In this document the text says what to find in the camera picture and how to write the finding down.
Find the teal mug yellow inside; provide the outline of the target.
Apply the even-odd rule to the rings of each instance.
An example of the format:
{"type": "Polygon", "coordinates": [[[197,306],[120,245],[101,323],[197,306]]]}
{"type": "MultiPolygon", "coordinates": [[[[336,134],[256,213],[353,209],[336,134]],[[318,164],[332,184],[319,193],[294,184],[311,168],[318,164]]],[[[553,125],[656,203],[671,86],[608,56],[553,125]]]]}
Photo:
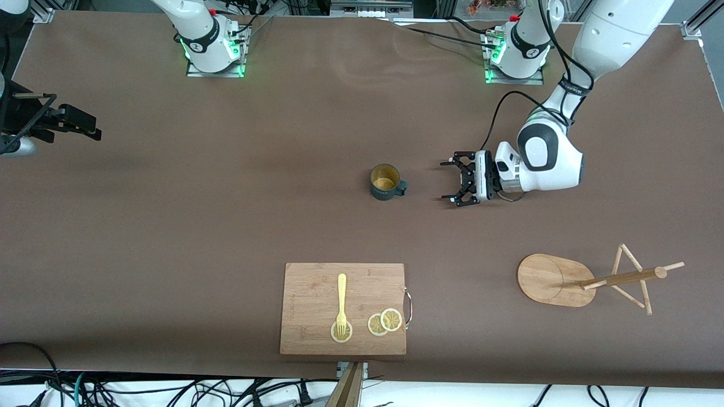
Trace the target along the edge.
{"type": "Polygon", "coordinates": [[[378,164],[370,171],[370,193],[375,199],[388,201],[405,196],[408,183],[402,180],[399,170],[391,164],[378,164]]]}

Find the wooden mug rack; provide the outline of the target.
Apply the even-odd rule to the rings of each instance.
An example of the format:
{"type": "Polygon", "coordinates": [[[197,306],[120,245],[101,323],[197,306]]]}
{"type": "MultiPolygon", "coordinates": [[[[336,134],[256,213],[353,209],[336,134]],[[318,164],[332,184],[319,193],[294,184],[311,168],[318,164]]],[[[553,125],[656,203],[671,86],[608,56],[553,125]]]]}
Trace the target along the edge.
{"type": "Polygon", "coordinates": [[[520,261],[516,281],[528,299],[567,308],[588,306],[600,289],[610,288],[651,316],[653,310],[647,283],[664,280],[670,271],[683,266],[685,263],[678,261],[645,268],[627,245],[621,243],[617,247],[610,275],[596,278],[589,267],[579,261],[533,253],[520,261]]]}

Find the yellow plastic fork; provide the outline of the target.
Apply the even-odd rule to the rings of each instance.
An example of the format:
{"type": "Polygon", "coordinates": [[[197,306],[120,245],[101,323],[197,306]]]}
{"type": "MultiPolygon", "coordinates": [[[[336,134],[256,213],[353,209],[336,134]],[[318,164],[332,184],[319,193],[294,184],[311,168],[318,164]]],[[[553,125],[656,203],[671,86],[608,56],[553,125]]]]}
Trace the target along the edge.
{"type": "Polygon", "coordinates": [[[347,331],[347,317],[346,317],[346,274],[339,274],[337,276],[337,298],[338,298],[338,312],[334,323],[334,332],[337,337],[342,337],[347,331]]]}

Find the brown table cover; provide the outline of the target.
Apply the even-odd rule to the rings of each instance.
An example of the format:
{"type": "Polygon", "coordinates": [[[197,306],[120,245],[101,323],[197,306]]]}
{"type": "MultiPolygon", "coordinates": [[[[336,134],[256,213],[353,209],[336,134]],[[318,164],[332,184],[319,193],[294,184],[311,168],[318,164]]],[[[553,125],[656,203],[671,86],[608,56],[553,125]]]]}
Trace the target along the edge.
{"type": "Polygon", "coordinates": [[[703,50],[657,28],[576,114],[581,185],[456,209],[455,150],[508,88],[471,46],[389,21],[274,18],[244,78],[186,76],[163,14],[57,13],[16,82],[96,116],[0,159],[0,342],[62,369],[333,376],[279,352],[288,262],[403,263],[407,353],[387,380],[724,387],[724,111],[703,50]],[[370,172],[408,184],[388,201],[370,172]],[[613,289],[536,303],[533,253],[610,275],[619,244],[653,314],[613,289]]]}

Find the grey power strip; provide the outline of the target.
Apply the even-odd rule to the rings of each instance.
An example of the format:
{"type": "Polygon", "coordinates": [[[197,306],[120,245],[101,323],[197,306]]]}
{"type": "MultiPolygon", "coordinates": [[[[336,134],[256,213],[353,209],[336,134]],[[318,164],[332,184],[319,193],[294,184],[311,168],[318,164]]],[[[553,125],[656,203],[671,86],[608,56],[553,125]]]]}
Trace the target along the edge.
{"type": "Polygon", "coordinates": [[[330,16],[413,18],[413,0],[330,0],[330,16]]]}

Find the wooden beam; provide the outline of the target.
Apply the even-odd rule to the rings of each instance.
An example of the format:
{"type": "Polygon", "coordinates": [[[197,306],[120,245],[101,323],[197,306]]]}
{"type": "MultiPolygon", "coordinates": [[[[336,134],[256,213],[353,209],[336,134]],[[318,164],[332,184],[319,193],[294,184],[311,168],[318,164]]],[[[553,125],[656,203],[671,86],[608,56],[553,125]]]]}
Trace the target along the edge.
{"type": "Polygon", "coordinates": [[[359,407],[362,385],[368,374],[366,362],[340,362],[342,376],[324,407],[359,407]]]}

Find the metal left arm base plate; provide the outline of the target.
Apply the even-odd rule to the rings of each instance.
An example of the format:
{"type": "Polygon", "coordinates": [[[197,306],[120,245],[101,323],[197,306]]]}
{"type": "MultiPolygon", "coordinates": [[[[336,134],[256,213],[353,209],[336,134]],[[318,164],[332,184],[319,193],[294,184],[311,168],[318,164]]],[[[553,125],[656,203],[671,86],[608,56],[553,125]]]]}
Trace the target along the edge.
{"type": "Polygon", "coordinates": [[[514,78],[505,75],[497,67],[487,67],[485,69],[485,80],[489,84],[505,84],[505,85],[543,85],[545,83],[543,70],[536,70],[535,74],[526,78],[514,78]]]}

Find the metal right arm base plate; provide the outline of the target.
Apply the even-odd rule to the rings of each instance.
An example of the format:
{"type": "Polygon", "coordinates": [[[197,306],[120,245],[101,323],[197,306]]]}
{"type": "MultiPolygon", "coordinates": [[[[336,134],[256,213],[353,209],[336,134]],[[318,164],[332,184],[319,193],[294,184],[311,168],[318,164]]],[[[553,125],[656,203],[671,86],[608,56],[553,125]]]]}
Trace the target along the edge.
{"type": "Polygon", "coordinates": [[[232,64],[219,72],[202,72],[188,61],[186,75],[187,77],[243,78],[245,77],[245,68],[246,61],[241,59],[240,61],[233,61],[232,64]]]}

